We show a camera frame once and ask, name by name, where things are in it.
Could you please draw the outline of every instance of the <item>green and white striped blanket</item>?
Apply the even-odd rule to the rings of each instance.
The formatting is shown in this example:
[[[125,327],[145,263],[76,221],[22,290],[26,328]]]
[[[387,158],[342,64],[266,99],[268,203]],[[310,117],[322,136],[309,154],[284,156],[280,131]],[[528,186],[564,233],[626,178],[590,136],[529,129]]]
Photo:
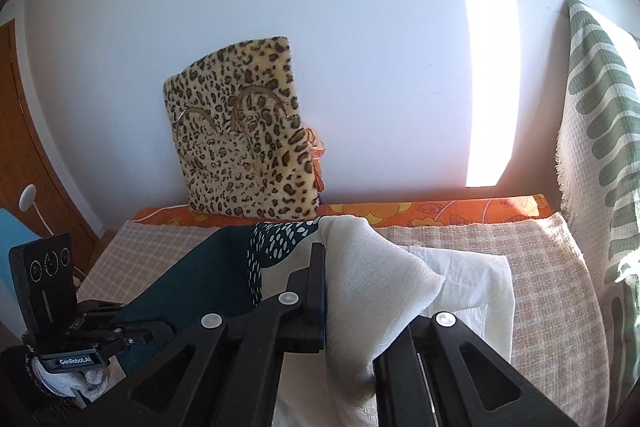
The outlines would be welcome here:
[[[568,5],[572,38],[558,181],[607,333],[610,417],[638,379],[640,48],[580,1]]]

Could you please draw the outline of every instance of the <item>sunlight patch on wall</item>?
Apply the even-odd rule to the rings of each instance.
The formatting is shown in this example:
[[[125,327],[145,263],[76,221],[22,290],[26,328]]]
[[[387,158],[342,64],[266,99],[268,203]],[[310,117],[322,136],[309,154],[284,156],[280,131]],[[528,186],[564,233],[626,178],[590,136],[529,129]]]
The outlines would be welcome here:
[[[472,70],[467,187],[497,184],[511,159],[520,97],[516,0],[465,0]]]

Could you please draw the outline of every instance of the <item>leopard print fabric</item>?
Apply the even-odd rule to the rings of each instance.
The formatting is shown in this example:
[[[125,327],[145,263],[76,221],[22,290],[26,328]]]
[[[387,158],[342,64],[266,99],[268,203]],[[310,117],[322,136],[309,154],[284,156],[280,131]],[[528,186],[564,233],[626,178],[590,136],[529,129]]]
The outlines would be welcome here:
[[[261,219],[316,215],[318,190],[298,113],[289,42],[239,42],[164,83],[191,207]]]

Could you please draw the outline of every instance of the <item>dark green garment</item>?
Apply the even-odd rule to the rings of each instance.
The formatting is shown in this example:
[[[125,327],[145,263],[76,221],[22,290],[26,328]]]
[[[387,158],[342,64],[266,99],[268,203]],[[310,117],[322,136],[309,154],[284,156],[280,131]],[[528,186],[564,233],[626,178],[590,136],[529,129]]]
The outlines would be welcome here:
[[[250,313],[262,299],[260,269],[282,261],[317,229],[317,220],[220,229],[123,308],[115,322],[164,320],[179,335],[207,313]],[[165,345],[134,346],[118,361],[129,374]]]

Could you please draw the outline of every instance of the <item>wooden door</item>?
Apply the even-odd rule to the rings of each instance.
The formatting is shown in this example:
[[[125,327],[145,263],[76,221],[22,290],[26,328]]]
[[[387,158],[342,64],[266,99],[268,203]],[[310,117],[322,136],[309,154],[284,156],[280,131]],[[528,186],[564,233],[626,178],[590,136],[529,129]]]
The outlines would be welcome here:
[[[29,184],[38,190],[36,203],[53,233],[71,234],[74,265],[86,273],[98,238],[65,192],[35,132],[20,81],[11,21],[0,26],[0,207],[47,237],[36,210],[18,208],[20,194]]]

